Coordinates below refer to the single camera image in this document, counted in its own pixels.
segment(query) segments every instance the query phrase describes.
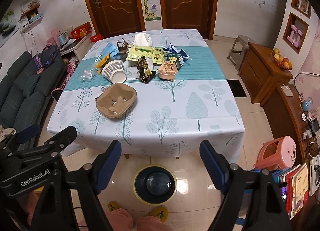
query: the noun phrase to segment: red box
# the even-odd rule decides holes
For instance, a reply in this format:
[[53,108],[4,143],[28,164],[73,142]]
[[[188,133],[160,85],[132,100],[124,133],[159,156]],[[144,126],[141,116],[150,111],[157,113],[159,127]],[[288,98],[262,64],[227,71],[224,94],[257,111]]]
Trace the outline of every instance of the red box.
[[87,22],[83,25],[78,26],[73,31],[71,31],[71,36],[73,39],[79,39],[83,36],[88,35],[91,32],[92,32],[91,24],[90,22]]
[[103,39],[103,36],[101,34],[96,34],[90,37],[90,40],[92,43],[96,43],[97,41],[100,41],[102,39]]

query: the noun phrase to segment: yellow-green package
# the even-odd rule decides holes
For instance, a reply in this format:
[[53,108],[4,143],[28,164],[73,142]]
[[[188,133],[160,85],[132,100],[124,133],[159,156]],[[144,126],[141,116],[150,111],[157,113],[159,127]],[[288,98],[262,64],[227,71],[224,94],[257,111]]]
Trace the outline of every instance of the yellow-green package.
[[138,61],[142,56],[151,57],[153,63],[164,63],[164,52],[161,48],[129,45],[128,61]]

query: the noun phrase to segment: black snack wrapper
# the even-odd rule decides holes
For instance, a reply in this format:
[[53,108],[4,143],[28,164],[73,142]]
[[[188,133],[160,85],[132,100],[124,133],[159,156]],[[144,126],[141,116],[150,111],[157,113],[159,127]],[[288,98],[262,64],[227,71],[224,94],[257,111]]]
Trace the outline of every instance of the black snack wrapper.
[[137,68],[139,72],[139,79],[144,83],[148,84],[156,75],[155,71],[150,71],[145,56],[138,59]]

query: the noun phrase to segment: dining table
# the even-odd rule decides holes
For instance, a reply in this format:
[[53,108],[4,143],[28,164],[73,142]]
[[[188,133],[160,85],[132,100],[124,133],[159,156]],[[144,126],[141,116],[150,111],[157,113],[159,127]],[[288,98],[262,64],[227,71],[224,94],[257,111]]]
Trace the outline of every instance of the dining table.
[[81,81],[84,69],[94,65],[108,42],[133,42],[136,33],[97,41],[85,55],[62,92],[47,126],[54,135],[74,126],[77,139],[63,150],[65,156],[90,148],[104,152],[118,140],[123,154],[179,157],[199,149],[208,140],[229,163],[237,162],[245,129],[231,88],[205,40],[195,29],[146,31],[153,47],[174,45],[188,59],[174,81],[158,74],[148,83],[138,79],[136,65],[125,61],[124,84],[137,92],[121,118],[107,118],[96,98],[111,82],[103,75]]

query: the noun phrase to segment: smartphone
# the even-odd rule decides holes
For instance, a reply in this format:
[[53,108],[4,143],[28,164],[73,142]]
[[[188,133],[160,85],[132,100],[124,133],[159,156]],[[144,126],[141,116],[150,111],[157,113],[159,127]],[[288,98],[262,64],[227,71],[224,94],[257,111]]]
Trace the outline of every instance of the smartphone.
[[280,189],[281,197],[284,204],[287,204],[287,183],[286,182],[279,183],[278,187]]

